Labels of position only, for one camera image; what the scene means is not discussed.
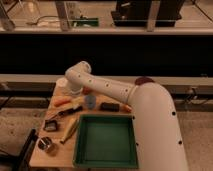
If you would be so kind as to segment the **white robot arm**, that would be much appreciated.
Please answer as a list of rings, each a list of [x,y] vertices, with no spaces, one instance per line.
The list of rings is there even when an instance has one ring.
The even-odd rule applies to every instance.
[[[132,108],[139,171],[189,171],[175,105],[162,85],[94,76],[86,61],[67,69],[65,77],[73,94],[87,87]]]

